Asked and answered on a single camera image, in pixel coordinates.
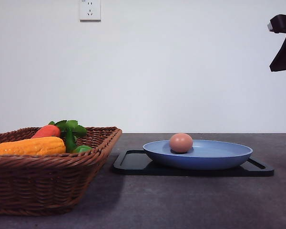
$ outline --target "brown egg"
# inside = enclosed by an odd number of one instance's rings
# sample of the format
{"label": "brown egg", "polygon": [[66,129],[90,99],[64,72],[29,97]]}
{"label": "brown egg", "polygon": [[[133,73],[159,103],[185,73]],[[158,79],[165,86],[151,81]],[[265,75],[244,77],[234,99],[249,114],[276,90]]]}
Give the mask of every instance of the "brown egg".
{"label": "brown egg", "polygon": [[193,139],[187,134],[175,134],[170,139],[170,147],[175,153],[185,153],[193,147]]}

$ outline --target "gray table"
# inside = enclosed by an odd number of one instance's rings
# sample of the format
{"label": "gray table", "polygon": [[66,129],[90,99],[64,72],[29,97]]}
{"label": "gray table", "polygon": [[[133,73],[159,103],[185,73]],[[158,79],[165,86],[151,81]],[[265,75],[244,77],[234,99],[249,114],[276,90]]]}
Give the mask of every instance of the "gray table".
{"label": "gray table", "polygon": [[286,229],[286,134],[192,134],[243,144],[273,177],[124,176],[110,167],[126,150],[172,134],[123,134],[70,213],[0,216],[0,229]]}

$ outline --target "electrical outlet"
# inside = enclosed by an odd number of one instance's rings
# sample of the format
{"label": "electrical outlet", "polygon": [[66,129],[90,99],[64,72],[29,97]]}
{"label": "electrical outlet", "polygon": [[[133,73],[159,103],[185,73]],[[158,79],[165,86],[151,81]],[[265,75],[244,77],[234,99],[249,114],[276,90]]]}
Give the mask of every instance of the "electrical outlet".
{"label": "electrical outlet", "polygon": [[101,20],[101,0],[79,0],[80,21]]}

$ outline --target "plate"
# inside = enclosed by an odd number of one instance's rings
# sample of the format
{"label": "plate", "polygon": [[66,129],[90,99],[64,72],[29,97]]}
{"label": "plate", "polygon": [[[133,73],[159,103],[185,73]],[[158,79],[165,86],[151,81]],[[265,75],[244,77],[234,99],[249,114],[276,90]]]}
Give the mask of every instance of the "plate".
{"label": "plate", "polygon": [[248,160],[253,152],[244,145],[211,140],[193,140],[193,147],[184,154],[174,153],[169,140],[149,142],[143,145],[143,149],[155,162],[193,170],[233,168]]}

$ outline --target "wicker basket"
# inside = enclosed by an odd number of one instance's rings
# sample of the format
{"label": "wicker basket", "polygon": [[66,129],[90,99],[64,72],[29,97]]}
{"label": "wicker basket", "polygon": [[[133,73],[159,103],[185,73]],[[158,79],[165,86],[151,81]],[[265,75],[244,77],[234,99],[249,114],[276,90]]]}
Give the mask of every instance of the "wicker basket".
{"label": "wicker basket", "polygon": [[[30,138],[38,127],[0,134],[0,143]],[[87,127],[77,140],[91,151],[56,156],[0,156],[0,214],[45,216],[71,211],[122,134]]]}

